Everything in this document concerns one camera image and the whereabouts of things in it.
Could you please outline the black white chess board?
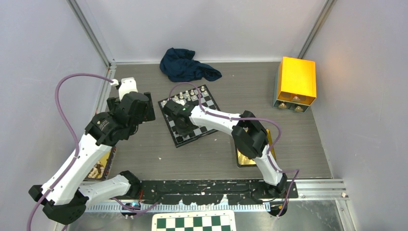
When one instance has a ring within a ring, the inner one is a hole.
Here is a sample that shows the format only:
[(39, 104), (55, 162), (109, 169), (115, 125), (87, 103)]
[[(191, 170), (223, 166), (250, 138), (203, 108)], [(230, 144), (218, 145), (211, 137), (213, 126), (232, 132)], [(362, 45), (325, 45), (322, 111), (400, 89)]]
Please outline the black white chess board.
[[(183, 92), (183, 97), (180, 97), (180, 93), (174, 94), (170, 97), (173, 101), (179, 102), (181, 104), (186, 104), (188, 102), (196, 104), (196, 108), (198, 108), (198, 111), (200, 113), (203, 113), (201, 110), (200, 106), (198, 106), (198, 102), (200, 101), (202, 106), (208, 109), (212, 110), (217, 110), (219, 111), (220, 108), (215, 101), (215, 98), (213, 97), (212, 93), (210, 92), (209, 88), (207, 87), (206, 84), (198, 86), (198, 88), (192, 88), (190, 90), (186, 90)], [(184, 146), (186, 144), (189, 144), (193, 141), (198, 140), (201, 137), (216, 133), (216, 129), (209, 129), (205, 126), (195, 126), (192, 131), (185, 135), (180, 135), (176, 129), (176, 124), (174, 119), (172, 119), (170, 116), (168, 116), (164, 112), (164, 106), (168, 102), (168, 98), (164, 98), (158, 101), (158, 105), (160, 108), (160, 111), (164, 117), (165, 123), (167, 125), (167, 128), (169, 130), (169, 133), (171, 135), (171, 138), (174, 142), (174, 145), (179, 148), (181, 146)]]

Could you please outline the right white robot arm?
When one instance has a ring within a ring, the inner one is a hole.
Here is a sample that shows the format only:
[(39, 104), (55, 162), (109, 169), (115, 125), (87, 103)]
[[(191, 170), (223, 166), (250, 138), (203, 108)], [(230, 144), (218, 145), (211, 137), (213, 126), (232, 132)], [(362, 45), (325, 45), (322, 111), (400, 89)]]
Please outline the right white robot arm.
[(255, 162), (267, 185), (268, 194), (278, 198), (286, 192), (287, 176), (276, 163), (261, 119), (252, 112), (231, 114), (195, 102), (181, 104), (173, 100), (164, 104), (163, 112), (173, 120), (179, 135), (189, 134), (198, 127), (230, 135), (239, 152)]

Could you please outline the gold tin with black pieces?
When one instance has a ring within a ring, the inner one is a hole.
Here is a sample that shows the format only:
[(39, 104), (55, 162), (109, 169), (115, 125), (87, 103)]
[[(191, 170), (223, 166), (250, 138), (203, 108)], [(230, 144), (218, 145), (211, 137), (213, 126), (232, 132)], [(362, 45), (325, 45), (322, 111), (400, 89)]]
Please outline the gold tin with black pieces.
[[(269, 145), (273, 143), (273, 139), (271, 137), (271, 133), (269, 129), (266, 129), (267, 131), (267, 139)], [(237, 167), (238, 168), (245, 168), (245, 167), (256, 167), (256, 163), (254, 160), (249, 159), (247, 156), (243, 155), (237, 146), (236, 147), (236, 162), (237, 162)]]

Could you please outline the orange drawer box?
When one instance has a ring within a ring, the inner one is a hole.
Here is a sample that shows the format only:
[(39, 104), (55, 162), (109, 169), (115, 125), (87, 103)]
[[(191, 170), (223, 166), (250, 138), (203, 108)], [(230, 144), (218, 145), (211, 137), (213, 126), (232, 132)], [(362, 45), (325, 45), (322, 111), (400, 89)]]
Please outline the orange drawer box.
[(304, 113), (316, 98), (316, 63), (284, 56), (275, 75), (273, 107)]

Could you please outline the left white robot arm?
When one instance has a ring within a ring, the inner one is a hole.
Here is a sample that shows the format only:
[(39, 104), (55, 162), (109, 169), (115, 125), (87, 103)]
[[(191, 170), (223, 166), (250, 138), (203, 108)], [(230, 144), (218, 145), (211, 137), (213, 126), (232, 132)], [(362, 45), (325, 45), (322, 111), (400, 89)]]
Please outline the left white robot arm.
[(122, 98), (111, 97), (107, 103), (109, 110), (92, 118), (57, 173), (43, 185), (29, 189), (30, 196), (41, 202), (42, 211), (53, 221), (69, 225), (94, 204), (118, 196), (133, 199), (140, 194), (140, 180), (128, 170), (110, 180), (81, 186), (94, 165), (119, 141), (128, 140), (143, 122), (155, 120), (150, 92), (131, 91)]

